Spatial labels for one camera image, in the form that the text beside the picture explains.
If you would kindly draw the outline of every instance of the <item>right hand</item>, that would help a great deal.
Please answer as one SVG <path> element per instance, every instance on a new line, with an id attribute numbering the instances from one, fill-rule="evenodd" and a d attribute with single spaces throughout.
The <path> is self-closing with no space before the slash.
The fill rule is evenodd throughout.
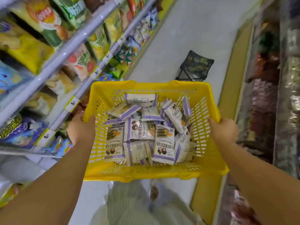
<path id="1" fill-rule="evenodd" d="M 223 118 L 220 123 L 215 123 L 212 118 L 208 118 L 210 134 L 216 143 L 234 143 L 238 139 L 238 126 L 234 120 Z"/>
<path id="2" fill-rule="evenodd" d="M 90 117 L 87 123 L 82 121 L 84 114 L 75 115 L 70 122 L 67 133 L 73 145 L 78 143 L 93 145 L 95 140 L 95 120 L 96 117 Z"/>

